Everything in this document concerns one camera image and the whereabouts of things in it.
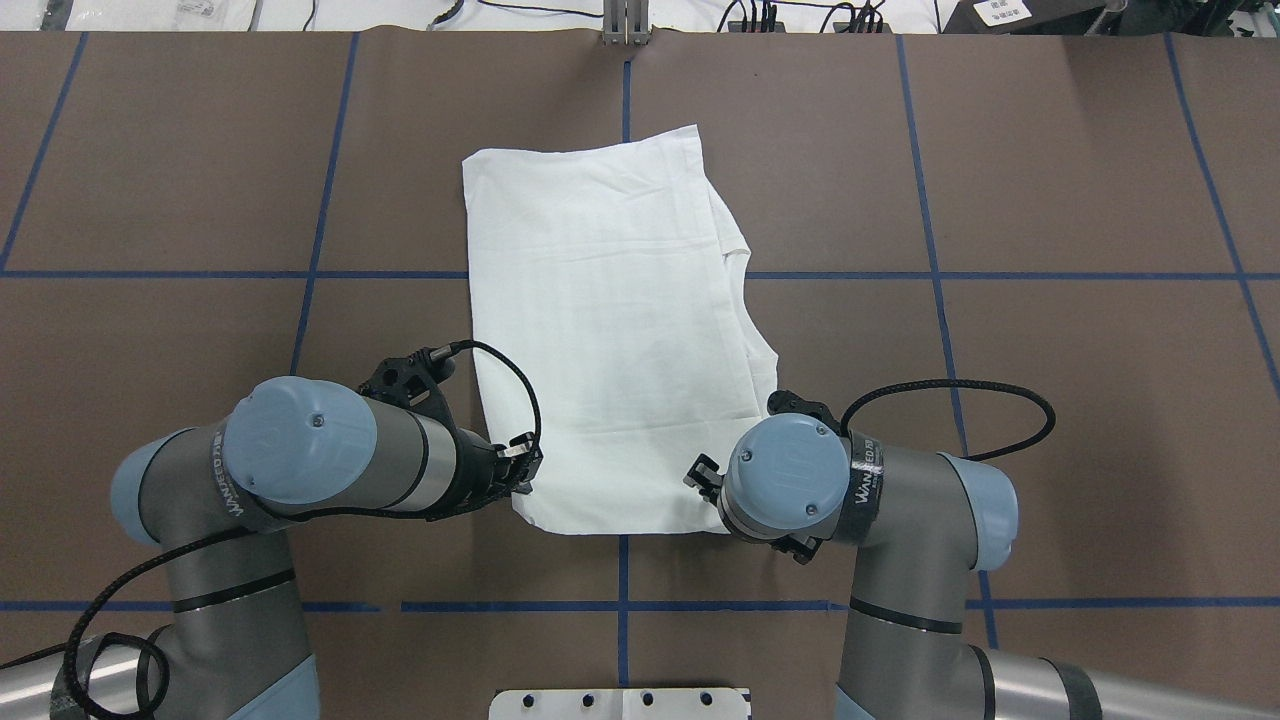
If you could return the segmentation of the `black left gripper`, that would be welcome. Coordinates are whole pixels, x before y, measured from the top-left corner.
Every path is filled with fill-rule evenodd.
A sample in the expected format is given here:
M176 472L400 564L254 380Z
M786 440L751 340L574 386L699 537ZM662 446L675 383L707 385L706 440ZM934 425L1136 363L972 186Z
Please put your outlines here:
M475 512L506 495L530 495L544 454L539 436L493 445L456 424L440 384L456 369L458 345L422 347L387 357L358 384L358 393L399 409L419 433L419 469L394 502L362 510L372 518L440 521Z

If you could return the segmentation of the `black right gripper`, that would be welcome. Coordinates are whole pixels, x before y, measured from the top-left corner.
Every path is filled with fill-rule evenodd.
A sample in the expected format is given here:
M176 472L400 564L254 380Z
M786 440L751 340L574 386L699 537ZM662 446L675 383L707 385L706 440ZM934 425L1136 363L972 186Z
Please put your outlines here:
M845 429L829 407L819 401L801 397L790 389L777 389L772 392L765 405L771 416L781 414L799 414L820 421L833 433L845 433ZM708 455L699 454L687 470L684 483L695 489L703 500L712 506L717 506L724 488L724 475L719 473L719 465Z

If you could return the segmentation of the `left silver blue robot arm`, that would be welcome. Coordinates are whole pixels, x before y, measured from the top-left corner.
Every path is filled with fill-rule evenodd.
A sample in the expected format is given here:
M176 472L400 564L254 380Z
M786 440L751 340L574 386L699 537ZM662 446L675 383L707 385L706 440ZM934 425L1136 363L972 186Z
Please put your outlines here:
M522 386L532 429L495 443L442 392L465 351ZM282 375L221 420L120 462L111 512L159 555L110 582L60 644L3 665L5 719L317 719L287 530L319 518L440 521L526 495L543 459L530 379L475 340L389 357L357 388Z

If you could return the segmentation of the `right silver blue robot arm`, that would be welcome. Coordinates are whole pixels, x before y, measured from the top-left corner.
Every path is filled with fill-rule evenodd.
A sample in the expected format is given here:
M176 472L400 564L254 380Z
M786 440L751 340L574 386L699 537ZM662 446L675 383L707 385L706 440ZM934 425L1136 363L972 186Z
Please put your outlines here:
M989 455L957 457L883 445L855 432L854 414L913 389L1036 392L984 380L900 383L872 391L841 418L778 389L765 416L724 462L701 455L685 483L727 532L810 562L824 544L856 550L835 684L837 719L1275 719L1277 711L1179 691L1062 660L970 644L963 635L972 574L1009 559L1019 532L1010 479Z

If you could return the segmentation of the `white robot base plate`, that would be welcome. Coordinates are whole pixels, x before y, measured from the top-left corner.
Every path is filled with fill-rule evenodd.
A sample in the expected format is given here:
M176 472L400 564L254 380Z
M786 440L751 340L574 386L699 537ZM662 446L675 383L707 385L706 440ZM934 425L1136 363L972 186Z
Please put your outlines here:
M502 691L489 719L751 719L750 692L732 687Z

